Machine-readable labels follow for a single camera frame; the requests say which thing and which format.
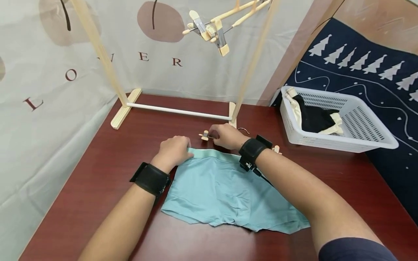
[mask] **wooden tabletop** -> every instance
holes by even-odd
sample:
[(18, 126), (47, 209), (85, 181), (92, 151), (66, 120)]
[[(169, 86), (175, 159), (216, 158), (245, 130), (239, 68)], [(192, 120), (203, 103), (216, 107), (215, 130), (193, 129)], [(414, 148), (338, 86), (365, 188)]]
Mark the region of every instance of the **wooden tabletop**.
[[(228, 114), (228, 103), (141, 94), (138, 103)], [(106, 215), (131, 186), (129, 179), (174, 135), (190, 137), (193, 148), (213, 148), (198, 136), (221, 121), (133, 108), (119, 130), (110, 121), (117, 102), (74, 172), (29, 242), (20, 260), (76, 260)], [(243, 105), (237, 119), (250, 136), (280, 146), (336, 190), (365, 219), (399, 261), (418, 259), (418, 228), (365, 154), (297, 146), (287, 141), (280, 115), (272, 107)], [(317, 260), (310, 229), (292, 235), (273, 231), (206, 224), (189, 225), (160, 212), (165, 195), (153, 209), (131, 256), (142, 261)]]

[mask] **black wrist band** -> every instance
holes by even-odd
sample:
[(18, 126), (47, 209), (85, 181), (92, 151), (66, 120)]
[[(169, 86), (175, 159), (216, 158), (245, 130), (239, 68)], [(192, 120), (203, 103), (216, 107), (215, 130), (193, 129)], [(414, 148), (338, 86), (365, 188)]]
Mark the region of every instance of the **black wrist band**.
[(169, 175), (162, 170), (143, 162), (130, 179), (130, 182), (135, 182), (145, 191), (158, 197), (163, 193), (165, 187), (170, 184), (171, 180)]
[(241, 158), (246, 162), (255, 165), (258, 155), (265, 149), (267, 149), (267, 146), (264, 143), (257, 139), (249, 139), (242, 145), (238, 153), (241, 154)]

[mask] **white backdrop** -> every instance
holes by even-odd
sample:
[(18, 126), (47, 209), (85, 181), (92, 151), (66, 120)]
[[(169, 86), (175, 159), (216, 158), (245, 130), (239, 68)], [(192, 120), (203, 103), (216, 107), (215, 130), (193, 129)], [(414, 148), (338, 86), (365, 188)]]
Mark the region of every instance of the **white backdrop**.
[[(0, 0), (0, 260), (19, 257), (115, 100), (63, 2), (71, 31), (60, 0)], [(222, 58), (197, 34), (173, 32), (191, 22), (190, 10), (207, 21), (235, 0), (159, 0), (155, 29), (153, 2), (145, 2), (88, 0), (125, 91), (236, 101), (267, 9), (226, 34), (230, 53)], [(281, 1), (245, 103), (257, 103), (312, 2)], [(223, 20), (224, 28), (245, 12)], [(167, 35), (176, 42), (164, 42)]]

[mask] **white tree pattern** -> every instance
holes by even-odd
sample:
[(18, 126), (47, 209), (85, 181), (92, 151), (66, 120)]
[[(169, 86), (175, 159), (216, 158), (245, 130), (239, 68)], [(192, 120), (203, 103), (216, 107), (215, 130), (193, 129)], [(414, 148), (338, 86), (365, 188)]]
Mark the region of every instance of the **white tree pattern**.
[(411, 74), (409, 77), (403, 78), (402, 81), (396, 83), (399, 86), (398, 90), (404, 89), (405, 91), (409, 91), (409, 86), (414, 84), (417, 78), (418, 72)]
[(409, 99), (410, 101), (415, 100), (416, 102), (418, 102), (418, 90), (409, 94), (409, 96), (411, 96), (411, 99)]
[(402, 66), (402, 64), (404, 62), (405, 61), (402, 61), (402, 62), (398, 63), (397, 65), (392, 66), (392, 68), (389, 68), (389, 69), (385, 70), (384, 72), (380, 73), (379, 74), (380, 79), (383, 80), (383, 79), (386, 78), (390, 81), (393, 80), (393, 76), (396, 75), (396, 73), (398, 72), (398, 70), (400, 69), (400, 67)]
[(346, 58), (344, 58), (341, 63), (337, 64), (339, 67), (338, 69), (341, 69), (342, 67), (347, 67), (348, 66), (348, 62), (351, 60), (351, 57), (354, 55), (354, 51), (356, 51), (357, 47), (354, 48), (354, 50), (352, 52), (350, 52)]
[(344, 50), (345, 46), (347, 46), (347, 44), (344, 44), (342, 47), (338, 48), (335, 52), (330, 53), (328, 55), (328, 57), (324, 58), (324, 60), (326, 60), (325, 64), (327, 64), (327, 63), (334, 63), (335, 64), (336, 59), (339, 58), (339, 55)]
[(369, 64), (369, 66), (367, 68), (364, 68), (364, 74), (368, 74), (368, 73), (377, 73), (377, 68), (380, 68), (380, 64), (383, 62), (383, 60), (385, 59), (385, 57), (387, 56), (387, 54), (383, 55), (382, 57), (380, 57), (379, 59), (375, 60), (373, 63)]
[(368, 51), (368, 53), (365, 54), (362, 58), (360, 58), (360, 60), (358, 60), (357, 62), (355, 62), (353, 65), (351, 65), (350, 66), (351, 71), (361, 70), (362, 69), (362, 65), (364, 65), (364, 63), (366, 62), (367, 58), (369, 57), (369, 53), (371, 53), (371, 51)]
[(319, 43), (317, 43), (316, 45), (314, 45), (312, 47), (312, 49), (308, 51), (308, 52), (311, 53), (309, 56), (313, 56), (314, 54), (315, 55), (318, 55), (318, 56), (321, 56), (322, 55), (322, 51), (325, 50), (325, 45), (328, 43), (328, 40), (329, 40), (329, 38), (331, 36), (332, 36), (331, 34), (328, 35), (327, 38), (323, 39), (322, 41), (320, 41)]

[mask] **sleeve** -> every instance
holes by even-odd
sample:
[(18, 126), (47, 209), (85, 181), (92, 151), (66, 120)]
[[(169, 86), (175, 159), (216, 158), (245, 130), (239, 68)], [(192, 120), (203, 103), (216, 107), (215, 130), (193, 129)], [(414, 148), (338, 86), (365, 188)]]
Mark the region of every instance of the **sleeve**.
[(385, 246), (365, 238), (338, 238), (319, 251), (319, 261), (397, 261)]

